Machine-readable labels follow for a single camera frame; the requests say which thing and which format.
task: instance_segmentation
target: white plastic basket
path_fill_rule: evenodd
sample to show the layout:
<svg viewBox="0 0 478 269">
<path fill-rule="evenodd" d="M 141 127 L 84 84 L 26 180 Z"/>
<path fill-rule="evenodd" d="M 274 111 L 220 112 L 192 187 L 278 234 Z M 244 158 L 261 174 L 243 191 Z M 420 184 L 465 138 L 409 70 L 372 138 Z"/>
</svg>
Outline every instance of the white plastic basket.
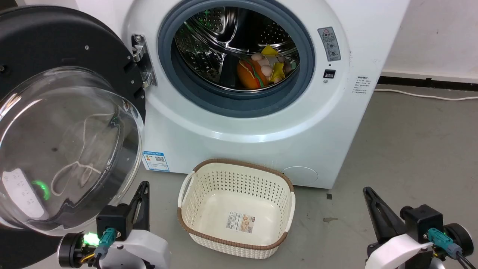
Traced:
<svg viewBox="0 0 478 269">
<path fill-rule="evenodd" d="M 198 244 L 264 259 L 287 237 L 295 194 L 282 173 L 249 163 L 212 159 L 187 175 L 178 198 L 181 226 Z"/>
</svg>

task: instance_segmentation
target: concrete floor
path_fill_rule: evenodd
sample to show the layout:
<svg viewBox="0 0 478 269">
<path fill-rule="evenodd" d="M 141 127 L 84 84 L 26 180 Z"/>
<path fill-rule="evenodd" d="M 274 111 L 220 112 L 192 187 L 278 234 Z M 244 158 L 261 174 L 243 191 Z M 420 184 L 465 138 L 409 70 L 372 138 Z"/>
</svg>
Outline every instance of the concrete floor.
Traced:
<svg viewBox="0 0 478 269">
<path fill-rule="evenodd" d="M 446 97 L 476 92 L 379 86 Z M 362 188 L 371 186 L 399 212 L 428 204 L 478 234 L 478 100 L 440 101 L 376 92 L 332 190 L 296 188 L 292 228 L 266 260 L 222 254 L 196 244 L 179 226 L 177 194 L 184 175 L 138 173 L 151 183 L 151 231 L 170 244 L 172 269 L 355 269 L 363 268 L 367 245 L 376 241 Z M 327 193 L 332 200 L 326 199 Z M 478 265 L 478 255 L 470 259 Z M 456 261 L 447 269 L 461 268 Z M 30 266 L 59 268 L 55 255 Z"/>
</svg>

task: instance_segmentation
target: stuffed toy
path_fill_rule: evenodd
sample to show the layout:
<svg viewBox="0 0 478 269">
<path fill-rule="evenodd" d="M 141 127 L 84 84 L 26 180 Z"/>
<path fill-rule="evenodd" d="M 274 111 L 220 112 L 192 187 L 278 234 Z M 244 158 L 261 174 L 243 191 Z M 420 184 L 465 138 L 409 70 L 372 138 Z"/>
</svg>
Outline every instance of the stuffed toy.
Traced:
<svg viewBox="0 0 478 269">
<path fill-rule="evenodd" d="M 239 80 L 250 90 L 279 83 L 292 69 L 292 65 L 270 45 L 250 58 L 239 60 L 237 65 Z"/>
</svg>

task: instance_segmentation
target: green led light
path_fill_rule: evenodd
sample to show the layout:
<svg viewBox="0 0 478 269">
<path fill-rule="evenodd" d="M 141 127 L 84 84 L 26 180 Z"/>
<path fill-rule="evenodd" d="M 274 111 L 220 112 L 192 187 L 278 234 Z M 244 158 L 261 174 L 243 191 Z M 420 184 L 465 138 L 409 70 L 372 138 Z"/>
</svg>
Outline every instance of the green led light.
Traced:
<svg viewBox="0 0 478 269">
<path fill-rule="evenodd" d="M 92 245 L 92 246 L 98 246 L 99 245 L 99 238 L 97 234 L 94 233 L 88 233 L 83 236 L 83 243 Z"/>
<path fill-rule="evenodd" d="M 48 185 L 45 183 L 39 181 L 39 180 L 34 180 L 32 181 L 32 184 L 38 185 L 40 188 L 43 190 L 43 199 L 45 201 L 48 201 L 50 199 L 50 189 L 48 188 Z"/>
</svg>

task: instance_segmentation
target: brown basket rim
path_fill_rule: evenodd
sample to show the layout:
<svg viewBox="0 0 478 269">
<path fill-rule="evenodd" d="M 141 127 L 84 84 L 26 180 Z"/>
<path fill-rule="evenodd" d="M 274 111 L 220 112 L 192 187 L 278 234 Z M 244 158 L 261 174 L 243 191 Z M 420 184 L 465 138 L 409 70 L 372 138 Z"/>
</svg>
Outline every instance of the brown basket rim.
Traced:
<svg viewBox="0 0 478 269">
<path fill-rule="evenodd" d="M 203 167 L 207 164 L 211 164 L 211 163 L 224 163 L 224 164 L 239 165 L 239 166 L 244 166 L 244 167 L 249 167 L 249 168 L 254 168 L 254 169 L 262 170 L 262 171 L 265 171 L 265 172 L 269 172 L 271 174 L 274 174 L 274 175 L 279 176 L 282 179 L 284 179 L 284 181 L 289 186 L 289 189 L 291 190 L 291 192 L 294 191 L 294 187 L 292 185 L 292 182 L 290 181 L 290 179 L 286 175 L 284 175 L 281 172 L 278 172 L 276 170 L 273 170 L 273 169 L 270 169 L 270 168 L 267 168 L 267 167 L 264 167 L 264 166 L 248 163 L 248 162 L 241 162 L 241 161 L 230 160 L 230 159 L 209 159 L 209 160 L 206 160 L 206 161 L 201 162 L 200 164 L 198 164 L 194 168 L 193 171 L 196 172 L 201 167 Z M 254 250 L 269 250 L 269 249 L 276 248 L 280 244 L 282 244 L 282 242 L 284 242 L 285 238 L 288 235 L 287 232 L 284 232 L 282 234 L 281 238 L 279 238 L 279 240 L 277 240 L 276 242 L 274 242 L 274 243 L 272 243 L 268 246 L 258 246 L 258 245 L 249 245 L 249 244 L 237 243 L 237 242 L 233 242 L 233 241 L 220 239 L 220 238 L 217 238 L 217 237 L 214 237 L 214 236 L 206 235 L 206 234 L 200 233 L 196 230 L 193 230 L 193 229 L 189 228 L 183 220 L 182 209 L 180 207 L 178 207 L 177 214 L 178 214 L 179 224 L 188 233 L 193 234 L 195 236 L 199 236 L 199 237 L 204 238 L 206 240 L 210 240 L 210 241 L 213 241 L 213 242 L 217 242 L 217 243 L 232 246 L 232 247 L 241 247 L 241 248 L 248 248 L 248 249 L 254 249 Z"/>
</svg>

